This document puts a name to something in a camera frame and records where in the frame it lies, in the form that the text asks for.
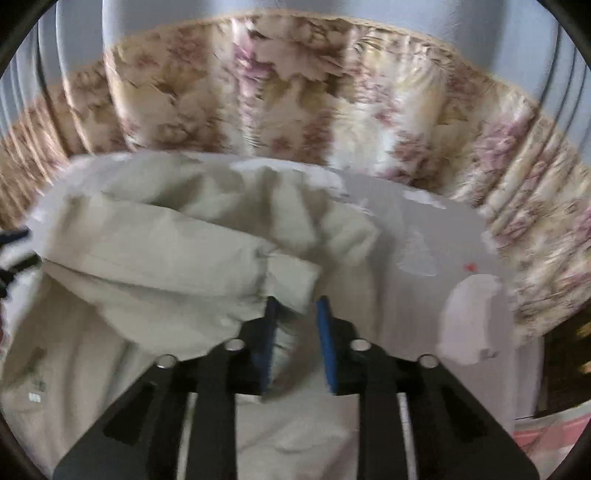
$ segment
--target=white fabric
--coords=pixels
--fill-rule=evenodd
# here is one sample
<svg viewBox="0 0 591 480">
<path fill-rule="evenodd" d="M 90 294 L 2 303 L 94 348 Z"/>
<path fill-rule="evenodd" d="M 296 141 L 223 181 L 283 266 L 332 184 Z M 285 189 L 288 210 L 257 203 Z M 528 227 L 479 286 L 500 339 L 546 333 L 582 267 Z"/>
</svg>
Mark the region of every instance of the white fabric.
<svg viewBox="0 0 591 480">
<path fill-rule="evenodd" d="M 321 477 L 357 420 L 354 399 L 326 390 L 310 302 L 328 294 L 335 314 L 372 339 L 366 258 L 376 237 L 362 212 L 299 172 L 162 153 L 130 161 L 104 194 L 63 205 L 41 291 L 4 365 L 11 428 L 50 472 L 156 355 L 204 354 L 273 294 L 300 315 L 282 322 L 289 355 L 272 395 L 239 407 L 241 478 Z"/>
</svg>

